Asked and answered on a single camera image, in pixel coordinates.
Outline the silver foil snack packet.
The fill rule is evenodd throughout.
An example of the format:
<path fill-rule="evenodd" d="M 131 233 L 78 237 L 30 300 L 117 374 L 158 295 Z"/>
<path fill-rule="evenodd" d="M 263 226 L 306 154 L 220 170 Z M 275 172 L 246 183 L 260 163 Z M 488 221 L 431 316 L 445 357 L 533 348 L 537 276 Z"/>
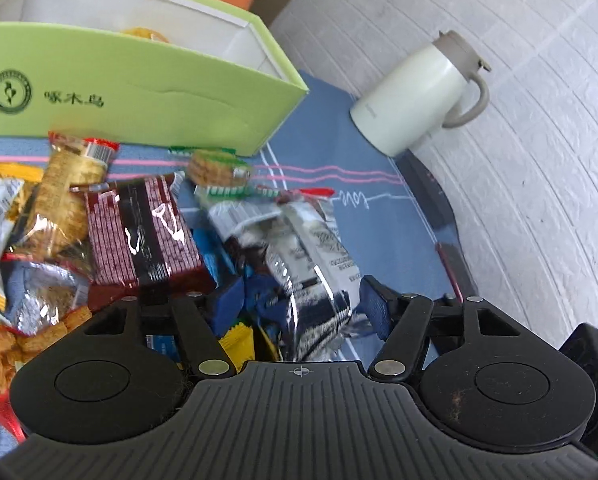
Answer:
<path fill-rule="evenodd" d="M 222 200 L 207 215 L 275 359 L 314 359 L 360 304 L 362 274 L 339 238 L 331 202 L 310 195 Z"/>

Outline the red snack bag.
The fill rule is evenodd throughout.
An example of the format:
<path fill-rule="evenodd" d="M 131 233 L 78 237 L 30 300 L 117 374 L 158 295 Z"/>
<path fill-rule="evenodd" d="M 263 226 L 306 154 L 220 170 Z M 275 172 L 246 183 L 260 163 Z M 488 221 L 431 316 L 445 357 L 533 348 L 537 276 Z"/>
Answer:
<path fill-rule="evenodd" d="M 14 375 L 47 348 L 56 344 L 92 317 L 86 306 L 67 314 L 56 325 L 43 328 L 33 336 L 26 336 L 14 328 L 0 325 L 0 426 L 21 443 L 26 440 L 20 422 L 10 405 L 9 390 Z"/>

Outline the golden transparent snack bag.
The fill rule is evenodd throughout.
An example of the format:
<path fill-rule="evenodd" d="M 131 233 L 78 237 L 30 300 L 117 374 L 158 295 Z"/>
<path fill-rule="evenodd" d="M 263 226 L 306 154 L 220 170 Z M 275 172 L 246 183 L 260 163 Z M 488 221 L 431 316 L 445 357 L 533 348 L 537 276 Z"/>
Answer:
<path fill-rule="evenodd" d="M 160 32 L 146 28 L 146 27 L 132 27 L 122 30 L 122 34 L 136 38 L 142 38 L 150 41 L 162 42 L 162 44 L 169 44 L 169 39 Z"/>

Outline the blue snack packet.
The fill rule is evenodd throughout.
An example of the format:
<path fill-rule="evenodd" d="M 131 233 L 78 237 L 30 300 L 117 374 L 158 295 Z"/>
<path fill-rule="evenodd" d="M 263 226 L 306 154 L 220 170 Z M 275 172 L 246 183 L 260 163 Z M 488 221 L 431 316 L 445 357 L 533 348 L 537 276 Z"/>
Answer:
<path fill-rule="evenodd" d="M 248 361 L 278 362 L 277 345 L 264 327 L 255 301 L 255 277 L 242 264 L 236 266 L 214 229 L 192 230 L 215 289 L 197 301 L 199 311 L 221 347 L 237 368 Z"/>

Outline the blue striped tablecloth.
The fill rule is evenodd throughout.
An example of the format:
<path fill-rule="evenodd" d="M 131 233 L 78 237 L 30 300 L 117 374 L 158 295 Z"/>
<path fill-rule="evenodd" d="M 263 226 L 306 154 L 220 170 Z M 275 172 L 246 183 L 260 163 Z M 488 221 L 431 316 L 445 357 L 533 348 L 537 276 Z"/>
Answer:
<path fill-rule="evenodd" d="M 253 177 L 270 188 L 331 188 L 339 238 L 362 274 L 373 275 L 397 292 L 431 299 L 452 294 L 436 244 L 458 244 L 454 228 L 432 226 L 423 191 L 402 177 L 395 161 L 374 150 L 352 125 L 355 101 L 345 90 L 300 72 L 308 95 L 268 144 L 251 159 Z M 45 166 L 47 133 L 41 138 L 0 136 L 0 162 Z M 121 145 L 110 180 L 169 174 L 187 162 L 183 148 Z M 326 350 L 327 360 L 374 360 L 383 341 L 365 330 L 345 336 Z"/>

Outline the dark red snack box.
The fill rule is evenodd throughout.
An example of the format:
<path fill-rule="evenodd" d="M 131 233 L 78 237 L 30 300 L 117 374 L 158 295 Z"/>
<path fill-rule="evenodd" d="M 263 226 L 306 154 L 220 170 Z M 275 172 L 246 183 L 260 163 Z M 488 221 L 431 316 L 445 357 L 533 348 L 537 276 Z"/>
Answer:
<path fill-rule="evenodd" d="M 90 310 L 125 297 L 158 302 L 214 290 L 215 281 L 177 203 L 184 178 L 177 171 L 76 192 L 85 206 L 94 261 Z"/>

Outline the brown cookie clear packet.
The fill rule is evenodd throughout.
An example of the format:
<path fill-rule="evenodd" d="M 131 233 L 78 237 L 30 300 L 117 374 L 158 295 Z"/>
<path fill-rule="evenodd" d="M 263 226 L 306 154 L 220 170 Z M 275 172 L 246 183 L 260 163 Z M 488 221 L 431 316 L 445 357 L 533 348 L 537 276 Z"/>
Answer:
<path fill-rule="evenodd" d="M 279 195 L 253 179 L 256 171 L 244 159 L 224 148 L 172 148 L 174 155 L 188 156 L 186 174 L 207 195 L 222 198 Z"/>

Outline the round cracker clear packet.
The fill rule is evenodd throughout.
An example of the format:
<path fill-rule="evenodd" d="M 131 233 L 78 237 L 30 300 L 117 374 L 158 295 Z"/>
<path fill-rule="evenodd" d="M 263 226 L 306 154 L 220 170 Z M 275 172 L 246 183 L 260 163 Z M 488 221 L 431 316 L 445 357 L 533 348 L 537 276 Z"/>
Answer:
<path fill-rule="evenodd" d="M 5 318 L 20 333 L 35 335 L 87 304 L 92 281 L 75 270 L 26 260 L 4 260 L 0 270 Z"/>

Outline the biscuit stack clear wrapper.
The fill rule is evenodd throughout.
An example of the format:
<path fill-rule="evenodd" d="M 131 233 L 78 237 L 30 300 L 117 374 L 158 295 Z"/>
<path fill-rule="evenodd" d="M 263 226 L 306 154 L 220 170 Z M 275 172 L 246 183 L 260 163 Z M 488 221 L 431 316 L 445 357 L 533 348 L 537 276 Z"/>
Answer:
<path fill-rule="evenodd" d="M 55 259 L 81 244 L 87 214 L 80 188 L 99 184 L 108 174 L 119 144 L 51 131 L 50 156 L 41 183 L 30 201 L 21 236 L 11 251 L 31 259 Z"/>

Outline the white thermos jug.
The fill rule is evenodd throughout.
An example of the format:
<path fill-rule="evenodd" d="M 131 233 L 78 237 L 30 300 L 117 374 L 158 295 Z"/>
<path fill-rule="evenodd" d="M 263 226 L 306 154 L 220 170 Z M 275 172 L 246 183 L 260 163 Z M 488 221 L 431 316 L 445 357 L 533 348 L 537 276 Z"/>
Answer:
<path fill-rule="evenodd" d="M 461 128 L 490 102 L 490 64 L 454 30 L 410 54 L 350 108 L 357 130 L 396 158 L 433 129 Z"/>

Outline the green cardboard box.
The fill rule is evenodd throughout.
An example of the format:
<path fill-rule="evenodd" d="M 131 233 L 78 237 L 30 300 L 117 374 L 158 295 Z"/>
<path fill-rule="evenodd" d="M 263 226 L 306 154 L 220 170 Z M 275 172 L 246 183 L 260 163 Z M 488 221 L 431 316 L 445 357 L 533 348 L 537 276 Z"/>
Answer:
<path fill-rule="evenodd" d="M 220 0 L 0 0 L 0 136 L 251 155 L 307 91 L 262 21 Z"/>

